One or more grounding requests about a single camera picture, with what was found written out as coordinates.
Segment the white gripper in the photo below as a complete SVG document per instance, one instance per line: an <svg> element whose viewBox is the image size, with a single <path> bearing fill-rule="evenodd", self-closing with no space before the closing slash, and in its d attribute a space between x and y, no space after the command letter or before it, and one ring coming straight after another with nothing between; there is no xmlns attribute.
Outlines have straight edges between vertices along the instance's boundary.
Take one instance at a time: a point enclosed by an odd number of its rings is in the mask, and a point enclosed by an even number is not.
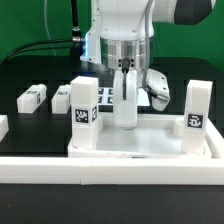
<svg viewBox="0 0 224 224"><path fill-rule="evenodd" d="M130 129L137 125L137 71L126 77L126 99L123 99L123 73L116 71L113 82L114 125Z"/></svg>

